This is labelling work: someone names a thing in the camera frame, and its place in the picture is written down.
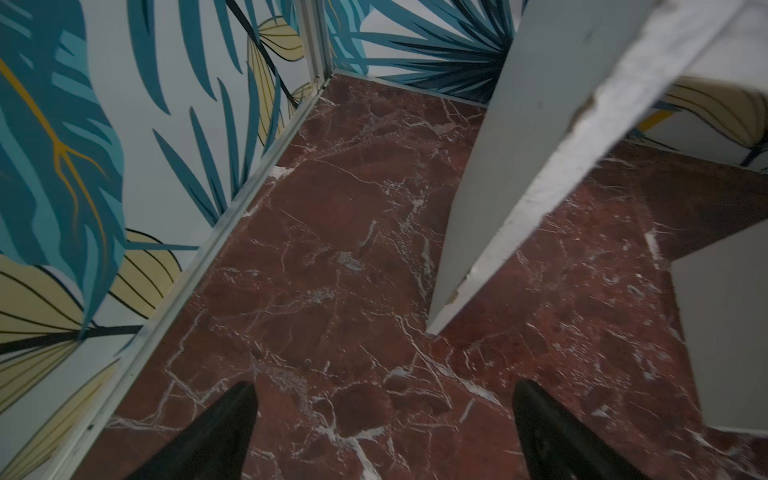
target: leaf stem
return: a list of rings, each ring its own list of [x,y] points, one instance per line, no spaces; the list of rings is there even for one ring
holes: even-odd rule
[[[98,326],[85,330],[81,340],[98,336],[134,335],[141,330],[141,327],[142,325]],[[41,348],[57,343],[77,342],[79,336],[80,332],[78,330],[71,330],[65,333],[49,333],[48,335],[40,335],[28,339],[16,340],[14,342],[7,342],[0,344],[0,355],[17,352],[19,350]]]

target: wall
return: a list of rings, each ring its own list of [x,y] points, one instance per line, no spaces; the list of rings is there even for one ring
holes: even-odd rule
[[[768,173],[768,97],[721,81],[680,77],[627,139]]]
[[[2,480],[42,475],[311,92],[297,30],[291,0],[0,2]]]
[[[336,68],[483,104],[527,0],[325,0]]]

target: yellow leaf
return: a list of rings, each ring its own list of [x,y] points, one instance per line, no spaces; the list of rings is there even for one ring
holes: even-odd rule
[[[161,243],[134,230],[128,230],[126,238],[131,242]],[[126,250],[109,293],[134,312],[149,318],[179,275],[179,263],[168,250]]]
[[[117,362],[113,362],[102,369],[69,397],[3,469],[0,480],[21,480],[51,458],[66,439],[70,429],[87,412],[94,397],[112,376],[116,367]]]
[[[270,18],[259,25],[261,42],[283,60],[296,61],[304,58],[304,46],[296,30],[283,17]]]
[[[79,330],[83,310],[48,272],[0,255],[0,343]]]
[[[76,342],[57,343],[27,349],[0,363],[0,413],[37,385],[77,348]]]
[[[79,332],[82,323],[80,303],[49,272],[37,266],[20,265],[0,255],[0,345],[9,347],[11,342]],[[62,341],[52,346],[26,348],[0,362],[0,413],[76,348],[76,342]]]
[[[755,147],[768,129],[768,98],[757,91],[680,77],[661,100],[688,110],[745,148]]]
[[[250,39],[248,40],[248,66],[253,71],[253,78],[256,80],[256,88],[259,93],[259,141],[262,145],[266,145],[266,140],[270,136],[270,121],[275,104],[275,79],[266,64],[266,60],[264,60],[264,56]],[[283,127],[283,114],[281,113],[278,117],[275,138],[283,132]]]

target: marble floor tile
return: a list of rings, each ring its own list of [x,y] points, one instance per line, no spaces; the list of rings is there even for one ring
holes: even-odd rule
[[[668,268],[768,217],[768,177],[619,145],[428,336],[482,116],[334,79],[74,477],[123,478],[248,380],[243,478],[527,478],[525,377],[652,478],[765,478],[767,440],[702,426]]]

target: red marble floor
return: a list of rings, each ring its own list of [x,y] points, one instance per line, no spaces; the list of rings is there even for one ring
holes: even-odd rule
[[[427,336],[482,113],[333,80],[74,477],[123,478],[245,379],[243,478],[527,478],[528,377],[652,478],[765,478],[767,440],[701,425],[668,267],[768,217],[768,177],[621,145]]]

